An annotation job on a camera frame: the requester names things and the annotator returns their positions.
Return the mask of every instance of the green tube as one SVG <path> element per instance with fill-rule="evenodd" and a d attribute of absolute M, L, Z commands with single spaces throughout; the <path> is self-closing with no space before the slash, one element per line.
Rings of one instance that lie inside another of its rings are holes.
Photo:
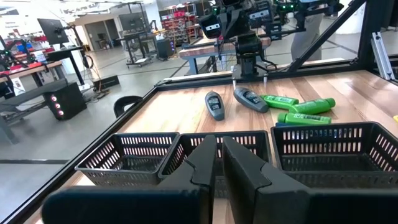
<path fill-rule="evenodd" d="M 291 106 L 299 103 L 298 99 L 285 96 L 261 95 L 260 97 L 264 99 L 264 101 L 267 102 L 268 106 L 271 108 L 289 110 Z"/>
<path fill-rule="evenodd" d="M 336 102 L 333 98 L 318 99 L 293 105 L 289 113 L 318 114 L 329 111 L 334 106 Z"/>
<path fill-rule="evenodd" d="M 300 113 L 280 113 L 278 115 L 278 122 L 285 124 L 330 124 L 331 118 L 317 115 L 307 115 Z"/>

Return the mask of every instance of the bottle cap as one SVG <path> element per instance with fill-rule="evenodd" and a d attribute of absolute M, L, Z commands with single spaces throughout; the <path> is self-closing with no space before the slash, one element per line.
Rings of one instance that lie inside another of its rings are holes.
<path fill-rule="evenodd" d="M 278 114 L 278 122 L 285 122 L 285 118 L 286 118 L 287 113 L 280 113 Z"/>
<path fill-rule="evenodd" d="M 327 98 L 327 99 L 325 99 L 325 100 L 329 103 L 330 107 L 336 106 L 336 101 L 335 101 L 335 99 L 333 99 L 333 98 Z"/>

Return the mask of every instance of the wooden tabletop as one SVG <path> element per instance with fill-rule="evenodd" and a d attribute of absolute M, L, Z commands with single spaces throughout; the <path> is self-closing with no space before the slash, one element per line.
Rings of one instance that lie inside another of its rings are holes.
<path fill-rule="evenodd" d="M 47 65 L 47 68 L 53 68 L 56 66 L 62 65 L 62 61 L 58 61 L 58 62 L 53 62 Z M 35 68 L 19 68 L 16 70 L 13 70 L 12 72 L 10 72 L 10 78 L 20 78 L 20 77 L 24 77 L 27 75 L 30 75 L 32 73 L 35 72 L 41 72 L 44 71 L 45 67 L 44 66 L 39 66 L 39 67 L 35 67 Z M 7 78 L 0 78 L 0 83 L 7 81 Z"/>
<path fill-rule="evenodd" d="M 398 96 L 398 86 L 367 71 L 284 78 L 270 80 L 266 85 L 249 83 L 238 86 L 250 88 L 260 95 L 289 96 L 300 102 L 334 98 L 336 106 L 322 114 L 331 117 L 333 123 L 376 121 L 398 136 L 398 124 L 392 119 L 398 114 L 398 105 L 391 101 Z M 205 106 L 205 95 L 209 91 L 221 95 L 226 108 L 224 121 L 215 121 L 209 114 Z M 232 85 L 161 91 L 118 132 L 178 131 L 183 134 L 265 130 L 269 133 L 271 141 L 270 128 L 275 125 L 278 114 L 282 112 L 285 111 L 271 108 L 262 114 L 244 107 L 234 99 Z M 92 182 L 81 172 L 77 172 L 64 186 L 71 185 L 92 185 Z M 217 199 L 214 208 L 213 223 L 233 223 L 228 201 Z M 39 218 L 40 213 L 37 212 L 32 216 L 32 221 L 40 223 Z"/>
<path fill-rule="evenodd" d="M 256 30 L 258 35 L 265 34 L 263 29 L 258 29 Z M 198 44 L 205 44 L 205 43 L 210 43 L 210 42 L 216 42 L 216 39 L 207 39 L 207 37 L 203 37 L 202 40 L 199 40 L 196 42 L 194 45 Z M 262 46 L 267 47 L 270 46 L 271 44 L 271 39 L 269 37 L 263 37 L 261 38 Z M 223 45 L 223 51 L 235 51 L 235 46 L 232 43 L 225 43 Z M 215 46 L 206 46 L 206 47 L 198 47 L 194 49 L 184 49 L 181 50 L 178 54 L 180 58 L 184 57 L 192 57 L 192 56 L 199 56 L 199 55 L 205 55 L 205 54 L 214 54 L 218 52 L 218 48 Z"/>

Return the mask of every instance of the person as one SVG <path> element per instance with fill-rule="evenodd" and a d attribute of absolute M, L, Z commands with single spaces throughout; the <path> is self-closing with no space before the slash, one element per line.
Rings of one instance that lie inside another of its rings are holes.
<path fill-rule="evenodd" d="M 292 46 L 290 48 L 293 61 L 296 58 L 300 57 L 318 39 L 318 37 L 320 36 L 320 26 L 322 18 L 323 14 L 307 16 L 305 18 L 304 27 L 306 28 L 306 31 L 298 32 L 294 35 Z M 322 50 L 321 48 L 319 48 L 314 52 L 314 54 L 311 55 L 308 61 L 321 59 Z"/>

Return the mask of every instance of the metal stand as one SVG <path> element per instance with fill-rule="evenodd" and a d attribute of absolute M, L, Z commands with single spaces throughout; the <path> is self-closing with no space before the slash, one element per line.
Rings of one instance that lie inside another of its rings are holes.
<path fill-rule="evenodd" d="M 395 76 L 380 32 L 372 33 L 371 45 L 380 76 L 385 80 L 394 80 Z"/>

